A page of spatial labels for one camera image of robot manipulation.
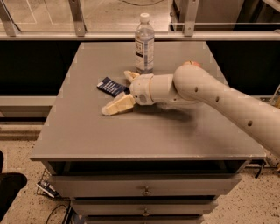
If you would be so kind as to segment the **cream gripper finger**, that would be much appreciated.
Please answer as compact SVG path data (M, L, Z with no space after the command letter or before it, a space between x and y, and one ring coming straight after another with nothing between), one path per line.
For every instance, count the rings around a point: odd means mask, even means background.
M131 71L124 71L124 76L129 82L132 82L135 78L139 76L139 73L131 72Z
M101 112L105 116L112 116L129 109L132 109L136 101L132 94L125 94L121 92L113 101L107 103L102 109Z

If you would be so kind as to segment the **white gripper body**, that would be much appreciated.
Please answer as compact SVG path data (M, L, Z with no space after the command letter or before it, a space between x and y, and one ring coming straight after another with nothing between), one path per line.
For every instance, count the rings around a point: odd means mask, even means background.
M137 76L130 84L129 90L135 101L139 105L152 105L154 101L151 99L150 84L153 74L141 74Z

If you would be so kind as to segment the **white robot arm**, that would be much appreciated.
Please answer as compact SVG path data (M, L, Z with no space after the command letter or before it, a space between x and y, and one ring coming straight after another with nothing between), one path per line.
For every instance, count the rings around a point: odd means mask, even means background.
M119 94L104 106L101 112L105 116L132 109L135 104L204 102L280 156L280 109L227 86L200 66L185 63L173 74L126 71L124 75L130 82L130 93Z

